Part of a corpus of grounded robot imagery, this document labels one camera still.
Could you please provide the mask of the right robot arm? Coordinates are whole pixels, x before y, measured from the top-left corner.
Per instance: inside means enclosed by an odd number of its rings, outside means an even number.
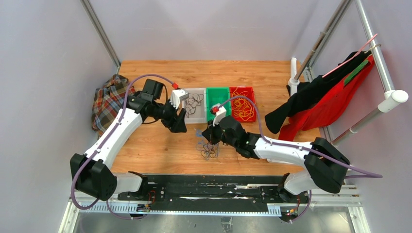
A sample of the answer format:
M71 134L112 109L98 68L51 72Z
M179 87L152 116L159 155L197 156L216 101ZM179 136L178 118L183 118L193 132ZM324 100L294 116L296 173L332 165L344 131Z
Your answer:
M291 142L247 132L232 116L215 124L208 122L202 136L210 144L232 146L244 158L263 159L303 167L303 171L286 173L279 184L278 197L291 202L303 191L321 189L337 194L344 182L349 160L324 138L313 142Z

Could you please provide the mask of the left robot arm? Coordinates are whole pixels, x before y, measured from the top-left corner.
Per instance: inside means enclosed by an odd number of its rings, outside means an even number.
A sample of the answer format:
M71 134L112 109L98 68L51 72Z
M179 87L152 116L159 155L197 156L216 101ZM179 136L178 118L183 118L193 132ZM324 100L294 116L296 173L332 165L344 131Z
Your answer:
M148 197L149 188L143 175L136 172L113 173L110 169L125 142L148 117L160 120L171 133L187 132L186 110L179 106L189 97L186 90L167 80L173 90L165 103L157 102L164 84L149 77L141 91L134 94L126 92L123 106L98 141L84 154L72 156L69 162L72 199L75 191L101 201L123 192L130 192L136 200Z

